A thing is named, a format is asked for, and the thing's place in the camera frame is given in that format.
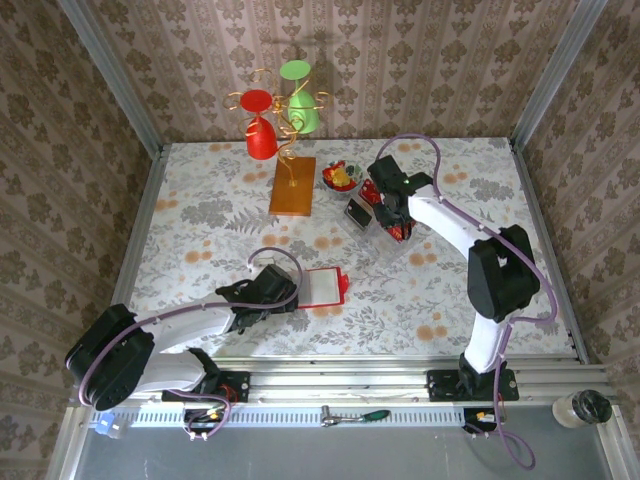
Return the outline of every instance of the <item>floral tablecloth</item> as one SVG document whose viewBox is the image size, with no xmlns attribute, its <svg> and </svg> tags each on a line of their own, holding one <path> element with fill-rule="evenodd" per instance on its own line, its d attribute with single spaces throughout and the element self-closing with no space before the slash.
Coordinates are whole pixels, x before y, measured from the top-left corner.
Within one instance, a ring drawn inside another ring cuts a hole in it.
<svg viewBox="0 0 640 480">
<path fill-rule="evenodd" d="M 275 158 L 252 160 L 244 143 L 173 144 L 130 306 L 144 311 L 204 297 L 247 278 L 249 254 L 275 245 L 297 256 L 305 268 L 342 267 L 351 279 L 346 304 L 272 316 L 243 335 L 203 338 L 189 346 L 215 356 L 460 354 L 474 318 L 464 258 L 421 225 L 414 231 L 412 250 L 390 265 L 376 262 L 338 224 L 347 197 L 322 183 L 321 170 L 328 162 L 348 159 L 366 168 L 383 142 L 296 144 L 298 155 L 317 159 L 311 217 L 268 214 Z M 478 217 L 523 226 L 536 263 L 544 269 L 506 139 L 442 139 L 438 144 L 445 194 Z M 408 174 L 433 172 L 434 151 L 421 141 L 398 141 L 388 153 Z M 547 298 L 538 295 L 526 313 L 548 311 Z M 573 354 L 562 319 L 545 328 L 518 325 L 509 350 Z"/>
</svg>

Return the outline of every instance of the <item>black lid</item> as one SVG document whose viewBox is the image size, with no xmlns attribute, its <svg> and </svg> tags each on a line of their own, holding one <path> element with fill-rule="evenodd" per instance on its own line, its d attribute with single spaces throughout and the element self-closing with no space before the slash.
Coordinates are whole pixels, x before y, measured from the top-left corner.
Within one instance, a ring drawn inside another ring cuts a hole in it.
<svg viewBox="0 0 640 480">
<path fill-rule="evenodd" d="M 611 402 L 595 390 L 584 390 L 571 400 L 573 411 L 586 423 L 604 423 L 611 418 Z"/>
</svg>

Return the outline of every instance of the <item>yellow object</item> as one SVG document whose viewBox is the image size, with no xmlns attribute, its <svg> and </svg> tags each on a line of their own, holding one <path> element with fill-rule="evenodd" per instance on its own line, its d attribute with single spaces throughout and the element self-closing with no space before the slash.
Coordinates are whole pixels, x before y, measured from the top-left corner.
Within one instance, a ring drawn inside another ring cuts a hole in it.
<svg viewBox="0 0 640 480">
<path fill-rule="evenodd" d="M 351 178 L 344 168 L 338 167 L 331 173 L 331 180 L 336 187 L 346 187 L 351 183 Z"/>
</svg>

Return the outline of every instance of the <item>green screwdriver handle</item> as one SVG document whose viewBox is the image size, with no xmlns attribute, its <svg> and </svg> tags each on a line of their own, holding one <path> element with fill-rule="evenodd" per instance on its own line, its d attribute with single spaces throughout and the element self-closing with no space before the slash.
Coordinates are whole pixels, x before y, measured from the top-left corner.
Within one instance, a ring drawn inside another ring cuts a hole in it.
<svg viewBox="0 0 640 480">
<path fill-rule="evenodd" d="M 362 416 L 363 422 L 376 422 L 378 420 L 384 420 L 391 415 L 391 410 L 376 410 L 375 412 L 366 413 Z"/>
</svg>

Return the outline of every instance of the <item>brown damask wallpaper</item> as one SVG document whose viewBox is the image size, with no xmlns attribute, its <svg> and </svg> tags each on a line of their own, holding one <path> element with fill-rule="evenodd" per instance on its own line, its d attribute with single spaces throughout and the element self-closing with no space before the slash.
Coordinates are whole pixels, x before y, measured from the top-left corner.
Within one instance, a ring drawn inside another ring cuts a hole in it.
<svg viewBox="0 0 640 480">
<path fill-rule="evenodd" d="M 640 2 L 608 2 L 526 154 L 582 333 L 640 453 Z"/>
<path fill-rule="evenodd" d="M 293 59 L 335 95 L 317 137 L 509 136 L 576 3 L 89 0 L 167 143 L 241 138 L 224 96 Z"/>
<path fill-rule="evenodd" d="M 0 477 L 44 478 L 150 159 L 54 1 L 0 1 Z"/>
</svg>

